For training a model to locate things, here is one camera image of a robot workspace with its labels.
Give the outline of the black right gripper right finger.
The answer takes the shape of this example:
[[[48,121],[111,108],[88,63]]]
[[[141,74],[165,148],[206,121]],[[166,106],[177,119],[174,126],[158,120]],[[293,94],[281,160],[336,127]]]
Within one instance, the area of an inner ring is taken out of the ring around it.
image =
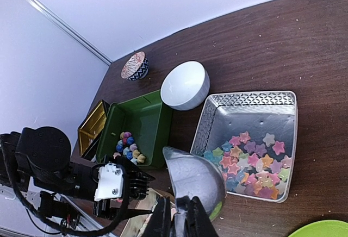
[[[189,202],[187,214],[188,236],[214,237],[216,233],[200,199],[195,196]]]

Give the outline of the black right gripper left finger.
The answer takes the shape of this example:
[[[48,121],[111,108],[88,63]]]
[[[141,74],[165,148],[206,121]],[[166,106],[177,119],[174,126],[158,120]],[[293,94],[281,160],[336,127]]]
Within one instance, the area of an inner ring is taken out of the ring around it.
[[[171,228],[171,202],[160,197],[142,237],[169,237]]]

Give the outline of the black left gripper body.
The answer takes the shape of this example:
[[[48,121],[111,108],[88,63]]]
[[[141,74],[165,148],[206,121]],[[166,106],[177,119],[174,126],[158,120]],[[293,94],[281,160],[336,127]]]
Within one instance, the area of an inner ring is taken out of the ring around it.
[[[140,212],[134,209],[111,207],[112,199],[143,200],[147,197],[152,176],[141,170],[125,157],[115,159],[106,157],[105,163],[94,166],[73,163],[74,191],[73,197],[86,201],[93,201],[93,215],[107,220],[113,220],[118,214],[129,219],[138,215],[147,215],[148,210]]]

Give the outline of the cream tin of popsicle candies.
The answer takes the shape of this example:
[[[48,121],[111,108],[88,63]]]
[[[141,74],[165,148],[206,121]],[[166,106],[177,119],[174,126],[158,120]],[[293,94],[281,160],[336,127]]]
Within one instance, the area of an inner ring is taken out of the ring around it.
[[[170,207],[175,208],[175,204],[174,204],[175,198],[172,194],[165,191],[150,188],[147,192],[146,198],[138,201],[134,209],[154,211],[158,203],[158,199],[160,197],[168,197],[171,203]],[[147,214],[147,215],[138,215],[136,217],[128,219],[123,231],[121,232],[120,237],[143,236],[143,233],[149,223],[150,218],[151,218],[151,214]]]

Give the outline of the metal scoop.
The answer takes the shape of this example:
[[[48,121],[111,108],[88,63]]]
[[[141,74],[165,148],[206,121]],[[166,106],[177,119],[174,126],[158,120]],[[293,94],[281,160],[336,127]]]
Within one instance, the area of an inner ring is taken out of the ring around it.
[[[218,217],[227,197],[222,173],[207,159],[170,146],[163,148],[175,197],[170,236],[188,236],[188,205],[197,196],[211,223]]]

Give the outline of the green tray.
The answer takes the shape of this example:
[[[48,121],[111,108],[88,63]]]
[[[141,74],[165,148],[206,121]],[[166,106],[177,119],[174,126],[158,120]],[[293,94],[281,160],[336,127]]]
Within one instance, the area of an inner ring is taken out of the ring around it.
[[[142,168],[157,169],[164,166],[163,147],[170,135],[172,109],[163,103],[160,91],[147,93],[126,102],[113,103],[96,151],[101,163],[105,155],[112,156],[122,132],[130,132],[140,153],[146,159]]]

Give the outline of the pink tin of star candies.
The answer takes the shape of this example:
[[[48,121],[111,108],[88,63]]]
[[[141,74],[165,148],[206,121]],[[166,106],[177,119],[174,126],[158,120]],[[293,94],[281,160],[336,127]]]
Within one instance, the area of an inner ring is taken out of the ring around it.
[[[293,174],[297,118],[292,91],[212,94],[190,152],[221,171],[229,194],[282,203]]]

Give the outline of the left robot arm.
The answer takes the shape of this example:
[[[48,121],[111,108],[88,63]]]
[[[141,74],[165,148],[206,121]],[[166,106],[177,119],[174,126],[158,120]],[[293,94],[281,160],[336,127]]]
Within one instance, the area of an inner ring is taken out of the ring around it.
[[[56,209],[58,217],[69,215],[64,205],[49,197],[49,192],[93,201],[95,217],[113,220],[120,208],[111,207],[111,200],[123,199],[125,194],[131,200],[143,200],[154,180],[123,156],[106,155],[94,166],[72,162],[67,136],[54,127],[24,128],[20,133],[2,134],[1,138],[1,149],[10,155],[19,190],[28,191],[30,180],[44,189],[39,212],[48,218],[55,215]]]

